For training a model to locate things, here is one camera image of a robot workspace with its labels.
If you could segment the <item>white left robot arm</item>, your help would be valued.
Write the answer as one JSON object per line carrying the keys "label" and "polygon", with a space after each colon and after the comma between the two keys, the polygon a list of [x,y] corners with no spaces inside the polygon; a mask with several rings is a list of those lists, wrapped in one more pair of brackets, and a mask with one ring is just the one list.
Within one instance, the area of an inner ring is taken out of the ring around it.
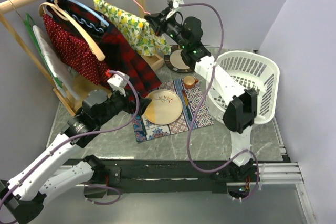
{"label": "white left robot arm", "polygon": [[68,120],[53,143],[25,170],[10,180],[1,180],[1,206],[14,216],[14,223],[29,223],[44,206],[77,184],[109,190],[109,172],[94,155],[55,175],[65,161],[85,148],[103,131],[100,129],[121,111],[137,115],[151,103],[150,98],[136,95],[136,103],[115,91],[93,90],[83,100],[76,115]]}

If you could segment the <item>wooden hanger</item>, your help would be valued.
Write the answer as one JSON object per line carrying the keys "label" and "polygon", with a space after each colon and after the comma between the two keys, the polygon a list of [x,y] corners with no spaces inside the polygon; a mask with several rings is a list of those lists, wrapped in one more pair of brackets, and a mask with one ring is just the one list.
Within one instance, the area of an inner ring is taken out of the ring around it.
{"label": "wooden hanger", "polygon": [[103,61],[105,59],[104,53],[101,51],[99,46],[95,43],[95,41],[91,38],[91,36],[63,9],[61,9],[58,6],[58,1],[55,0],[54,3],[50,2],[43,2],[39,6],[39,15],[42,17],[44,14],[46,14],[47,8],[46,6],[50,6],[51,9],[54,10],[54,12],[63,20],[70,22],[74,28],[81,34],[83,39],[87,42],[89,45],[90,50],[92,53],[97,57],[99,61]]}

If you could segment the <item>red black plaid garment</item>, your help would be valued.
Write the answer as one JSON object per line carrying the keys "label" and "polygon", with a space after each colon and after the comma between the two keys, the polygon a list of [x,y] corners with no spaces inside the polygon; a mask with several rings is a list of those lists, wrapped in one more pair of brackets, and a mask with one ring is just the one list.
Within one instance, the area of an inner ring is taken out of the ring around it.
{"label": "red black plaid garment", "polygon": [[[48,15],[64,30],[77,38],[83,39],[70,22],[61,19],[50,6],[47,7],[47,10],[49,12]],[[108,70],[120,71],[127,74],[130,82],[142,97],[146,97],[148,93],[162,84],[150,65],[133,50],[112,22],[109,22],[107,31],[103,34],[89,31],[88,28],[84,28],[83,25],[81,26],[104,53],[105,59],[103,61],[107,64]]]}

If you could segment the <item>yellow lemon print skirt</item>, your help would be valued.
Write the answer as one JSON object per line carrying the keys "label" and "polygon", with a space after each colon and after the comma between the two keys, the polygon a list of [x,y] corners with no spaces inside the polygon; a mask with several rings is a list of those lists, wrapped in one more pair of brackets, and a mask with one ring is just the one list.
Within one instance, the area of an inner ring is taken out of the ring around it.
{"label": "yellow lemon print skirt", "polygon": [[126,12],[105,0],[93,0],[95,10],[101,12],[122,33],[130,46],[142,56],[159,52],[169,55],[171,47],[165,37],[157,36],[150,24],[141,17]]}

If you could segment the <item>light blue plastic hanger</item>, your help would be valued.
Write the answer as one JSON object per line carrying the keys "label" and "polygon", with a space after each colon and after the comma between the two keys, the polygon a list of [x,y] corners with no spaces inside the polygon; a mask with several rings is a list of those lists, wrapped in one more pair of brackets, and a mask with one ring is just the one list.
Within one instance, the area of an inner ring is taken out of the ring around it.
{"label": "light blue plastic hanger", "polygon": [[70,15],[76,22],[88,28],[89,31],[94,31],[98,34],[103,34],[107,31],[109,22],[102,14],[94,9],[86,6],[77,0],[47,0],[51,3],[56,3],[58,6]]}

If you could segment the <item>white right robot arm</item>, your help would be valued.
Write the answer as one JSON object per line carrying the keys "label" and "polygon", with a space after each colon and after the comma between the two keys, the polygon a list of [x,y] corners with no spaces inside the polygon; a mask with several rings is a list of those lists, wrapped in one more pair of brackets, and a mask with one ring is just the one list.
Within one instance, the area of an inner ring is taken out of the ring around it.
{"label": "white right robot arm", "polygon": [[203,30],[201,21],[196,17],[187,17],[183,23],[178,23],[169,11],[146,15],[145,20],[150,24],[156,35],[167,34],[182,49],[183,62],[195,73],[208,82],[208,88],[214,88],[224,99],[227,106],[223,122],[230,130],[232,153],[229,161],[217,172],[230,163],[230,176],[233,180],[242,181],[248,175],[247,164],[255,156],[250,150],[250,133],[257,116],[257,92],[246,89],[236,82],[217,63],[214,56],[201,42]]}

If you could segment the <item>red polka dot garment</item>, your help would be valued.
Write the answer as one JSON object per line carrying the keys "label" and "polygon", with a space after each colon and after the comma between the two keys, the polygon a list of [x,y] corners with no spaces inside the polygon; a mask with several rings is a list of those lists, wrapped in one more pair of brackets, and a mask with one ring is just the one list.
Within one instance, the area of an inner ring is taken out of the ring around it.
{"label": "red polka dot garment", "polygon": [[104,61],[99,61],[85,40],[64,30],[48,14],[43,15],[45,29],[60,60],[96,85],[107,85],[109,69]]}

